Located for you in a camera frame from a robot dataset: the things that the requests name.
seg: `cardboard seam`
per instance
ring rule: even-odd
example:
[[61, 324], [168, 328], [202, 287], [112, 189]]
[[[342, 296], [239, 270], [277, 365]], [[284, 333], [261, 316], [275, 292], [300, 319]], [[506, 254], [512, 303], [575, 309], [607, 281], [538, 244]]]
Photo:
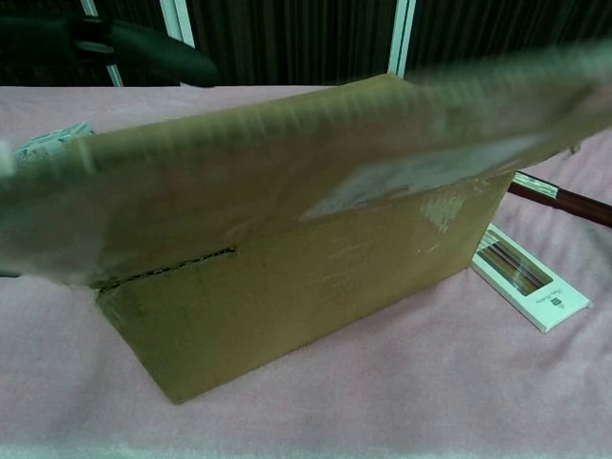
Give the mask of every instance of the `cardboard seam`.
[[95, 288], [99, 289], [99, 293], [100, 294], [105, 294], [111, 290], [115, 290], [118, 287], [120, 287], [123, 284], [126, 284], [128, 282], [132, 282], [134, 280], [140, 280], [140, 279], [145, 279], [147, 277], [150, 277], [152, 275], [157, 275], [157, 274], [161, 274], [161, 273], [168, 273], [170, 271], [175, 271], [175, 270], [179, 270], [181, 269], [183, 266], [187, 266], [187, 265], [191, 265], [194, 263], [199, 263], [201, 261], [204, 260], [208, 260], [210, 258], [216, 258], [218, 256], [222, 256], [222, 255], [226, 255], [229, 253], [237, 253], [237, 250], [235, 247], [227, 247], [225, 249], [221, 249], [220, 251], [214, 251], [213, 253], [208, 253], [206, 255], [202, 255], [202, 256], [198, 256], [197, 258], [190, 258], [188, 260], [185, 261], [181, 261], [179, 263], [175, 263], [174, 265], [165, 267], [165, 268], [158, 268], [155, 270], [150, 270], [147, 271], [145, 273], [140, 273], [140, 274], [134, 274], [134, 275], [130, 275], [128, 277], [125, 277], [123, 279], [119, 279], [119, 280], [113, 280], [111, 282], [100, 282], [97, 286], [95, 286]]

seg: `curtain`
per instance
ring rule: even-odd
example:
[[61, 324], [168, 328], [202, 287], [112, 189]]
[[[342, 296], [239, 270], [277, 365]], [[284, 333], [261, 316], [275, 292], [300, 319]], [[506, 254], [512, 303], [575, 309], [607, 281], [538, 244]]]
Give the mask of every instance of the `curtain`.
[[396, 0], [187, 0], [226, 85], [338, 84], [387, 70]]
[[418, 0], [406, 73], [610, 36], [610, 0]]

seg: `dark curtain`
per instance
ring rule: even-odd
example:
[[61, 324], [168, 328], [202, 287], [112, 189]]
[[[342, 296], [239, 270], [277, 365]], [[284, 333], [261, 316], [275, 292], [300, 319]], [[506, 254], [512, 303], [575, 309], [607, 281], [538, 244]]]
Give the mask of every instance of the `dark curtain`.
[[396, 0], [187, 0], [222, 83], [338, 84], [387, 70]]
[[611, 32], [610, 0], [419, 0], [406, 73]]
[[[79, 0], [0, 0], [0, 14], [43, 11], [83, 14]], [[111, 78], [103, 66], [63, 68], [0, 65], [0, 86], [109, 86], [111, 84]]]

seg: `cardboard box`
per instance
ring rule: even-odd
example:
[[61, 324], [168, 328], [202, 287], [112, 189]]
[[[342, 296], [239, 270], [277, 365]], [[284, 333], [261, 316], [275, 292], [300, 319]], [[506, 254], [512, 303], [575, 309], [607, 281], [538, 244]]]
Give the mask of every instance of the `cardboard box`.
[[511, 179], [255, 238], [102, 290], [98, 305], [179, 403], [466, 268]]
[[604, 51], [68, 142], [2, 179], [0, 269], [98, 289], [182, 402], [466, 268], [513, 172], [611, 123]]

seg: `white box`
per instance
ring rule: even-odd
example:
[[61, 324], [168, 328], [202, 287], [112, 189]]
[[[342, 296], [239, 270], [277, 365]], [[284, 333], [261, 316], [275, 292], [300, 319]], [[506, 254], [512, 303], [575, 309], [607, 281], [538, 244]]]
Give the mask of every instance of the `white box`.
[[495, 225], [489, 225], [471, 266], [544, 333], [589, 306], [583, 294]]

